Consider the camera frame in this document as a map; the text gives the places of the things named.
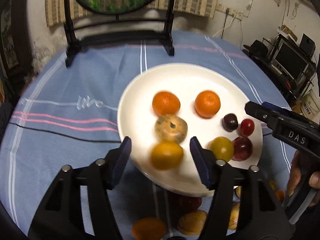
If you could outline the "right hand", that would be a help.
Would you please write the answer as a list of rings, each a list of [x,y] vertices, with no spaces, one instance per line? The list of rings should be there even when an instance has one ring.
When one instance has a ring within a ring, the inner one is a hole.
[[[295,155],[291,162],[291,171],[290,171],[290,177],[289,181],[287,182],[287,188],[286,188],[286,195],[292,196],[294,193],[294,190],[296,189],[298,183],[301,180],[301,171],[299,167],[299,161],[300,161],[300,151],[296,150]],[[313,187],[314,189],[319,190],[320,189],[320,174],[319,172],[313,173],[311,178],[309,179],[309,185]]]

